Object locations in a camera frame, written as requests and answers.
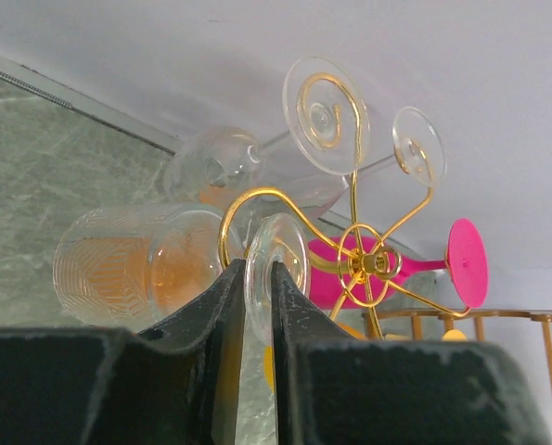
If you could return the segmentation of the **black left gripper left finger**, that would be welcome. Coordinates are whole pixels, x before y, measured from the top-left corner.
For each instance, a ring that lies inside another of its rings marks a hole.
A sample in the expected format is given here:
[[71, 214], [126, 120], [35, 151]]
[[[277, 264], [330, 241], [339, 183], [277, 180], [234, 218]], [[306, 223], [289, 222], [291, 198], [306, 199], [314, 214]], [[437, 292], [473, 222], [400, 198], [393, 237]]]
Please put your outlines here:
[[245, 263], [138, 333], [0, 328], [0, 444], [231, 444]]

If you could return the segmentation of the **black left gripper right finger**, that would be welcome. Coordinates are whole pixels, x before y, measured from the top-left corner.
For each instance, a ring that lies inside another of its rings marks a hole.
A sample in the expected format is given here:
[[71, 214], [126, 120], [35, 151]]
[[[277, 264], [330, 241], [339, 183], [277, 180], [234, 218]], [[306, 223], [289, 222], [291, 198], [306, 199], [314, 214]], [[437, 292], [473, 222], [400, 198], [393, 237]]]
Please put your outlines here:
[[519, 365], [476, 341], [352, 337], [275, 263], [276, 433], [281, 444], [548, 444]]

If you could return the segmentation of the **patterned clear wine glass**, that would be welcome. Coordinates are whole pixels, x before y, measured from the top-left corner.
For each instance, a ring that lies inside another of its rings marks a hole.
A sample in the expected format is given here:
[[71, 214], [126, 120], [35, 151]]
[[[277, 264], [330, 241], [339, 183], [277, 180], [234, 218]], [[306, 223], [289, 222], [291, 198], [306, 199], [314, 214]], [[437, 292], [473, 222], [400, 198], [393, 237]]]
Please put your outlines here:
[[[85, 324], [141, 332], [206, 291], [223, 272], [223, 214], [208, 205], [148, 204], [92, 210], [58, 244], [53, 281], [65, 310]], [[310, 285], [306, 238], [286, 213], [229, 227], [227, 252], [245, 259], [243, 296], [256, 337], [270, 343], [271, 270], [286, 265]]]

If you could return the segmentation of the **yellow wine glass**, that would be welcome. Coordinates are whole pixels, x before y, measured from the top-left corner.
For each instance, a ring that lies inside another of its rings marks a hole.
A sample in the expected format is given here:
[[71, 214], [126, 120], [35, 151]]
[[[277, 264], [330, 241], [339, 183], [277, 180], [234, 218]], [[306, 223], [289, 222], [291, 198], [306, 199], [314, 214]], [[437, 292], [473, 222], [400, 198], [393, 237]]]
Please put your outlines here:
[[[342, 330], [350, 334], [352, 337], [367, 340], [367, 337], [358, 331], [357, 329], [348, 326], [347, 324], [337, 324]], [[409, 340], [409, 337], [387, 334], [383, 337], [387, 340]], [[442, 336], [442, 341], [466, 341], [467, 337], [463, 332], [458, 329], [450, 329]], [[268, 387], [272, 392], [275, 391], [275, 379], [274, 379], [274, 353], [271, 346], [266, 346], [263, 353], [263, 372], [264, 378]]]

